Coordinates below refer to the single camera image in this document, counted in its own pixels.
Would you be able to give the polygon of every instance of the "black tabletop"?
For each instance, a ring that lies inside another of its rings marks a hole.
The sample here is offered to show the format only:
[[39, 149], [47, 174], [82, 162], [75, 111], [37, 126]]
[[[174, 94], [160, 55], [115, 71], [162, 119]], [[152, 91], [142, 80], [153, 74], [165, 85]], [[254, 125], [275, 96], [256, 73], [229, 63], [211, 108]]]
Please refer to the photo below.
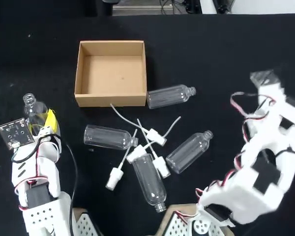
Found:
[[[134, 131], [111, 108], [79, 108], [73, 90], [80, 40], [144, 40], [148, 89], [185, 84], [197, 95], [184, 104], [149, 110], [119, 108], [147, 128], [164, 133], [182, 119], [164, 147], [166, 157], [196, 132], [211, 130], [208, 151], [180, 175], [163, 180], [166, 205], [195, 203], [196, 187], [223, 178], [244, 144], [242, 117], [230, 106], [235, 91], [256, 92], [249, 72], [278, 68], [285, 91], [295, 97], [295, 15], [276, 16], [135, 16], [66, 20], [41, 24], [0, 25], [0, 124], [23, 116], [22, 96], [35, 94], [56, 111], [61, 135], [70, 143], [79, 167], [75, 207], [86, 208], [104, 235], [154, 234], [163, 217], [148, 205], [128, 163], [114, 192], [105, 188], [112, 167], [124, 152], [83, 144], [87, 124]], [[247, 110], [254, 98], [242, 100]], [[11, 153], [0, 137], [0, 235], [26, 235], [18, 199], [11, 183]], [[74, 168], [64, 149], [61, 188], [72, 193]], [[295, 235], [295, 180], [280, 208], [252, 224], [238, 226], [236, 235]]]

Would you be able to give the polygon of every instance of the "black wire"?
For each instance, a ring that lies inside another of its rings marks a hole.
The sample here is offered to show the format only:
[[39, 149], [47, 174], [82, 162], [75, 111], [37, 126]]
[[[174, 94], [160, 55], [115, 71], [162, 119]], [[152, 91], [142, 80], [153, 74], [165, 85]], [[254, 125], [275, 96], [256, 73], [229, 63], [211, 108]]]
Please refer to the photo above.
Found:
[[47, 135], [45, 135], [43, 137], [40, 137], [38, 139], [37, 145], [35, 146], [35, 148], [33, 149], [33, 151], [27, 157], [25, 157], [22, 160], [18, 160], [18, 161], [12, 160], [12, 162], [14, 162], [14, 163], [22, 163], [22, 162], [30, 159], [33, 156], [33, 154], [38, 150], [38, 147], [39, 147], [39, 145], [41, 143], [41, 140], [44, 139], [44, 138], [47, 138], [47, 137], [57, 137], [57, 138], [59, 138], [61, 140], [61, 142], [63, 142], [66, 145], [66, 147], [69, 149], [69, 152], [70, 152], [71, 157], [72, 157], [72, 160], [73, 160], [74, 169], [75, 169], [75, 180], [74, 180], [73, 192], [72, 192], [71, 203], [70, 203], [69, 226], [70, 226], [71, 236], [74, 236], [74, 234], [73, 234], [73, 228], [72, 228], [73, 200], [74, 200], [74, 197], [75, 197], [75, 191], [76, 191], [77, 186], [78, 186], [79, 174], [78, 174], [77, 162], [75, 160], [74, 154], [73, 154], [72, 149], [69, 146], [69, 144], [61, 136], [59, 136], [58, 134], [47, 134]]
[[168, 1], [169, 1], [169, 0], [166, 0], [166, 1], [164, 2], [164, 4], [162, 5], [162, 7], [161, 7], [161, 12], [162, 12], [162, 14], [164, 13], [165, 15], [167, 15], [166, 12], [165, 12], [165, 10], [164, 10], [164, 6], [165, 6], [165, 4], [166, 4]]
[[64, 139], [62, 139], [60, 136], [58, 138], [62, 142], [64, 142], [64, 144], [66, 145], [66, 147], [69, 149], [70, 154], [71, 154], [71, 157], [72, 157], [72, 160], [73, 160], [74, 169], [75, 169], [75, 181], [74, 181], [74, 185], [73, 185], [73, 192], [72, 192], [71, 203], [70, 203], [70, 214], [69, 214], [69, 217], [70, 217], [70, 219], [69, 219], [70, 233], [71, 233], [71, 236], [74, 236], [74, 234], [73, 234], [73, 228], [72, 228], [72, 213], [73, 213], [73, 200], [74, 200], [74, 197], [75, 197], [75, 190], [77, 189], [77, 186], [78, 186], [78, 177], [79, 177], [78, 166], [77, 166], [77, 162], [75, 160], [75, 157], [73, 155], [73, 152], [72, 152], [69, 144]]
[[173, 1], [173, 6], [179, 11], [180, 14], [182, 14], [182, 11], [176, 6], [176, 1]]
[[175, 15], [175, 8], [174, 8], [174, 5], [175, 5], [174, 0], [172, 0], [173, 15]]
[[293, 154], [295, 154], [295, 151], [292, 150], [291, 147], [288, 147], [288, 148], [285, 149], [285, 150], [281, 150], [281, 151], [279, 151], [279, 152], [275, 155], [274, 158], [277, 158], [279, 155], [281, 155], [281, 154], [284, 153], [284, 152], [289, 152], [289, 153], [293, 153]]

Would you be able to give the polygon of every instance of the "cardboard box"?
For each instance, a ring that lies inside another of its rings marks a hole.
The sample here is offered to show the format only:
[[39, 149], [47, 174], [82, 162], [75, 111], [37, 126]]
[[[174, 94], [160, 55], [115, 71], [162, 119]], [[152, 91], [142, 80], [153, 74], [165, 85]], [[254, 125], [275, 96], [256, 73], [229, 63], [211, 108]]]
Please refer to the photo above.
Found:
[[74, 95], [80, 107], [144, 106], [143, 41], [81, 41]]

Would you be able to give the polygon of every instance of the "white pump cap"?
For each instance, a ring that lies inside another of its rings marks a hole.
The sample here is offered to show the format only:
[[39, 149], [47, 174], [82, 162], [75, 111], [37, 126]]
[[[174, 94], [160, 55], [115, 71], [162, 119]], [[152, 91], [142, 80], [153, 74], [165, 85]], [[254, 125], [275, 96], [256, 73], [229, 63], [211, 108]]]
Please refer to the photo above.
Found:
[[137, 159], [140, 156], [145, 155], [146, 153], [147, 153], [147, 151], [140, 144], [135, 149], [133, 149], [132, 153], [127, 155], [127, 160], [128, 160], [129, 163], [132, 163], [135, 159]]
[[149, 130], [147, 133], [147, 138], [151, 141], [156, 141], [161, 146], [164, 146], [166, 143], [166, 139], [159, 135], [159, 133], [154, 129]]
[[153, 160], [153, 164], [154, 167], [160, 172], [163, 178], [166, 178], [171, 175], [166, 166], [166, 162], [162, 156], [159, 156], [155, 160]]
[[123, 176], [123, 171], [118, 168], [113, 168], [110, 172], [109, 180], [106, 184], [106, 188], [113, 191], [119, 182], [121, 180], [121, 177]]

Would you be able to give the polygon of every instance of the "clear plastic bottle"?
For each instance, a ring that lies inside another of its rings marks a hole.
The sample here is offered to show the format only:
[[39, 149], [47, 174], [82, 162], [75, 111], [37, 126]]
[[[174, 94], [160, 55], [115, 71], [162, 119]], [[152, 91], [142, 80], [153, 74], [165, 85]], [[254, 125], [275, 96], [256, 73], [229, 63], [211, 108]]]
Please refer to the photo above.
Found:
[[150, 205], [159, 213], [166, 210], [166, 190], [162, 179], [153, 165], [151, 154], [145, 154], [133, 161], [143, 195]]
[[174, 172], [180, 174], [208, 149], [211, 138], [213, 134], [209, 130], [193, 134], [166, 157], [166, 162]]
[[188, 101], [189, 97], [196, 94], [194, 87], [177, 85], [147, 92], [147, 105], [150, 109], [165, 107]]
[[127, 131], [88, 124], [84, 132], [84, 143], [88, 145], [126, 150], [138, 145], [138, 138], [132, 137]]
[[37, 101], [32, 93], [23, 96], [24, 114], [29, 121], [32, 134], [37, 136], [40, 128], [45, 125], [48, 108], [45, 103]]

